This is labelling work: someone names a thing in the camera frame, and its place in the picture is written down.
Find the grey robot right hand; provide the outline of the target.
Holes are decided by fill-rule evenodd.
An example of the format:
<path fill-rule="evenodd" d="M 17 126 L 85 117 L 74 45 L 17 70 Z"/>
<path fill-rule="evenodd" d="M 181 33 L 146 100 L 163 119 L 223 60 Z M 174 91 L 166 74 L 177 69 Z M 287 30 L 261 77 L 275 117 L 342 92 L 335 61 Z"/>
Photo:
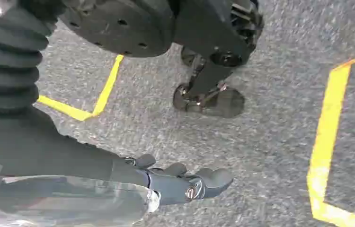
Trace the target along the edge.
<path fill-rule="evenodd" d="M 0 113 L 0 227 L 130 227 L 165 205 L 219 196 L 223 168 L 155 168 L 57 131 L 36 108 Z"/>

